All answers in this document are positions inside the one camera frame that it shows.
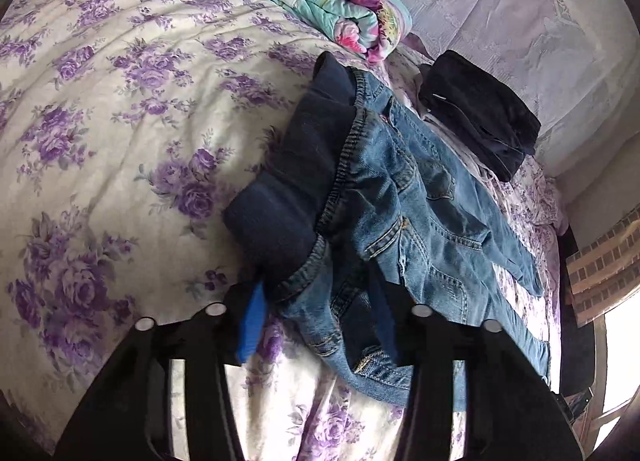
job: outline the white wall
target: white wall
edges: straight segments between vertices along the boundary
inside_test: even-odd
[[[640,107],[636,112],[640,118]],[[592,243],[639,203],[640,134],[636,134],[596,181],[567,206],[578,246]]]

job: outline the dark blue fabric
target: dark blue fabric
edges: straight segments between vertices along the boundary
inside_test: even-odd
[[[508,86],[450,49],[420,73],[420,101],[500,181],[511,181],[536,152],[538,118]]]
[[[499,320],[548,376],[548,344],[501,295],[492,264],[540,296],[533,257],[484,186],[370,73],[322,54],[281,148],[224,218],[267,273],[268,300],[369,396],[404,405],[412,373],[381,345],[371,271],[452,321]],[[465,377],[454,370],[460,411]]]
[[[260,180],[241,191],[223,214],[247,256],[263,267],[268,284],[287,279],[311,252],[316,219],[355,117],[355,81],[328,54],[316,62],[315,79],[296,111],[330,116],[294,116]]]

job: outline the blue jeans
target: blue jeans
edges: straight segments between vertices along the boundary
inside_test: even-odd
[[[499,320],[548,377],[548,344],[501,295],[492,267],[505,267],[540,297],[529,251],[442,140],[370,73],[346,69],[329,53],[316,62],[280,149],[224,219],[262,270],[280,315],[368,396],[405,405],[412,374],[376,334],[369,261],[449,320]],[[465,375],[454,370],[461,411]]]

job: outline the bed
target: bed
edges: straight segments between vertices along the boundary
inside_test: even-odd
[[[246,274],[221,210],[278,143],[324,50],[417,109],[428,57],[401,45],[367,64],[268,0],[13,1],[0,22],[0,389],[45,450],[138,317],[186,319]],[[511,183],[482,179],[538,264],[540,299],[495,268],[549,341],[557,390],[558,193],[530,157]],[[172,428],[188,459],[183,367]],[[402,409],[352,391],[276,317],[227,374],[247,459],[387,460],[396,448]],[[456,414],[453,459],[464,423]]]

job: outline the purple rose pattern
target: purple rose pattern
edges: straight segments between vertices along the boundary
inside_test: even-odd
[[[220,300],[220,295],[228,287],[229,281],[222,267],[209,269],[202,279],[187,283],[186,292],[198,302]]]
[[[36,121],[22,134],[24,142],[22,156],[25,164],[18,168],[18,181],[27,177],[33,181],[34,190],[40,192],[42,176],[52,166],[67,170],[69,165],[82,168],[87,158],[95,152],[87,151],[83,141],[88,129],[84,127],[84,118],[89,113],[75,105],[64,104],[34,109]]]
[[[138,8],[140,15],[134,15],[129,17],[129,22],[133,25],[146,24],[146,22],[155,22],[156,25],[162,29],[162,31],[169,31],[175,28],[171,22],[171,18],[167,15],[152,14],[149,8]]]
[[[72,204],[58,220],[45,212],[32,219],[18,254],[24,278],[6,286],[21,332],[36,332],[56,375],[73,391],[87,387],[135,316],[131,297],[114,300],[117,261],[131,259],[135,239],[104,232],[97,239],[89,210]]]
[[[12,417],[25,428],[29,437],[40,445],[45,452],[52,455],[56,447],[56,442],[51,438],[44,422],[37,415],[28,412],[23,402],[18,404],[11,391],[0,394],[4,396],[4,399],[9,404]]]
[[[275,371],[278,364],[283,358],[296,358],[296,349],[303,347],[294,336],[277,317],[268,317],[255,354],[246,364],[246,378],[242,387],[248,391],[249,396],[255,394],[257,388],[266,389],[273,385],[277,390],[278,378]]]
[[[297,50],[289,44],[279,44],[274,42],[267,51],[267,56],[271,60],[280,62],[284,67],[301,76],[312,77],[317,56],[307,51]]]
[[[267,33],[272,35],[293,36],[288,32],[287,29],[283,27],[282,24],[274,22],[273,20],[267,18],[265,14],[259,11],[255,12],[255,16],[251,17],[249,19],[249,22],[260,28],[262,31],[266,31]]]
[[[265,80],[253,78],[246,73],[239,74],[233,69],[216,70],[216,73],[225,78],[220,83],[220,88],[231,92],[231,97],[236,102],[235,110],[249,110],[263,105],[278,110],[293,105],[291,100],[278,94],[273,85]]]
[[[9,91],[2,90],[2,84],[0,84],[0,136],[4,132],[6,124],[9,122],[9,116],[13,113],[15,103],[22,96],[20,89],[11,89]]]
[[[78,33],[100,25],[120,11],[120,7],[115,5],[116,0],[85,0],[76,3],[82,11],[75,24],[69,25],[69,30]]]
[[[118,89],[118,93],[131,96],[147,91],[159,94],[170,78],[178,87],[193,84],[191,75],[177,68],[191,59],[193,55],[180,49],[162,50],[161,41],[149,44],[140,38],[129,44],[124,55],[109,58],[114,68],[124,72],[126,85]]]
[[[6,11],[6,14],[12,14],[19,9],[26,8],[30,2],[28,0],[14,0]]]
[[[53,60],[53,65],[58,71],[58,76],[52,80],[59,90],[64,82],[84,75],[92,67],[87,63],[95,55],[92,46],[83,46],[67,51],[60,58]]]
[[[242,0],[242,4],[244,6],[248,6],[249,9],[264,9],[267,7],[267,5],[264,2],[260,2],[257,0]]]
[[[377,453],[378,451],[375,447],[367,448],[367,451],[365,452],[364,456],[358,459],[358,461],[373,461]]]
[[[196,25],[218,22],[223,22],[225,26],[234,24],[234,20],[230,17],[233,5],[228,0],[181,0],[181,2],[198,10],[198,13],[189,15]]]
[[[14,25],[24,24],[25,26],[30,26],[36,21],[36,15],[40,12],[40,9],[46,3],[36,3],[31,4],[31,11],[28,11],[25,14],[22,14],[20,8],[15,8],[16,11],[9,10],[5,14],[5,16],[0,21],[0,29],[7,29],[13,27]]]
[[[242,38],[241,36],[233,37],[228,41],[225,41],[222,36],[215,36],[207,41],[201,42],[201,44],[204,49],[212,55],[225,62],[231,62],[235,59],[247,58],[250,55],[247,48],[254,43],[248,38]]]
[[[391,413],[389,415],[389,423],[395,423],[398,420],[402,419],[404,415],[404,409],[402,407],[396,407],[395,405],[391,406]]]
[[[162,41],[147,43],[143,39],[136,39],[124,54],[109,58],[113,68],[124,73],[125,85],[118,87],[116,92],[127,96],[144,96],[141,101],[131,104],[127,112],[115,112],[111,117],[113,121],[134,127],[146,116],[153,116],[163,124],[177,128],[176,114],[188,118],[193,113],[193,100],[163,98],[164,86],[169,81],[178,87],[193,84],[191,75],[178,67],[190,62],[193,55],[180,49],[163,50],[162,44]]]
[[[21,66],[29,67],[35,58],[36,49],[42,45],[41,38],[47,35],[44,29],[23,40],[19,36],[5,35],[0,42],[0,60],[17,59]]]
[[[228,15],[231,14],[231,8],[233,7],[228,0],[182,0],[181,2],[212,14],[223,13]]]
[[[316,408],[310,415],[310,426],[302,438],[298,461],[337,461],[340,446],[354,444],[360,440],[365,426],[349,413],[351,391],[339,387],[331,395],[326,409]]]
[[[289,13],[288,11],[286,11],[283,16],[289,22],[291,22],[293,25],[295,25],[300,31],[304,31],[305,33],[307,33],[309,35],[313,35],[313,36],[315,36],[316,38],[319,38],[319,39],[329,40],[327,38],[327,36],[324,33],[322,33],[319,29],[307,24],[306,22],[301,20],[299,17],[296,17],[294,14]]]
[[[294,411],[289,414],[288,417],[291,420],[292,425],[291,427],[287,428],[287,432],[291,434],[291,437],[287,442],[288,446],[293,447],[296,442],[299,441],[298,438],[301,437],[305,431],[305,423],[308,415],[308,406],[301,404],[296,405]]]
[[[151,205],[149,215],[175,208],[190,220],[184,233],[206,239],[207,219],[223,210],[236,193],[218,177],[220,166],[234,151],[224,147],[213,149],[210,134],[205,135],[204,148],[198,149],[189,160],[180,157],[181,146],[179,141],[174,141],[166,150],[169,158],[149,173],[145,173],[141,164],[134,181],[147,181],[159,197],[159,202]]]

